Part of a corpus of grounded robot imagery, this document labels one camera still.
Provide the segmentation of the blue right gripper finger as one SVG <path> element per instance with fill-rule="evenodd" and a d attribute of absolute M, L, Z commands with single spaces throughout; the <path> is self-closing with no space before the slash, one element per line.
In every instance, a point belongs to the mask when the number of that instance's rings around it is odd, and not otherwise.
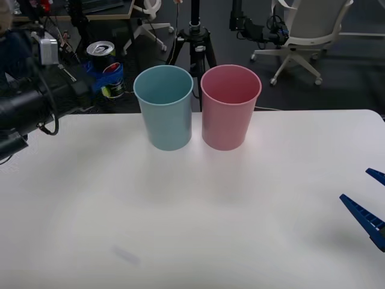
<path fill-rule="evenodd" d="M 345 194 L 340 195 L 339 199 L 366 231 L 376 247 L 384 252 L 384 221 L 354 202 Z"/>
<path fill-rule="evenodd" d="M 369 176 L 373 177 L 375 180 L 377 180 L 380 184 L 385 185 L 385 174 L 382 172 L 379 172 L 377 170 L 374 170 L 372 168 L 368 168 L 365 171 Z"/>

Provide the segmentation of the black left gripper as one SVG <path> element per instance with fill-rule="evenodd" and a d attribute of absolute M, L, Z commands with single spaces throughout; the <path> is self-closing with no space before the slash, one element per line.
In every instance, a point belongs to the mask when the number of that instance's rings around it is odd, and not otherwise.
<path fill-rule="evenodd" d="M 92 61 L 85 63 L 86 74 L 75 75 L 76 81 L 68 74 L 60 72 L 55 88 L 55 103 L 59 114 L 72 114 L 76 111 L 87 111 L 96 105 L 96 93 L 123 94 L 123 65 L 114 63 L 114 70 L 97 71 Z"/>

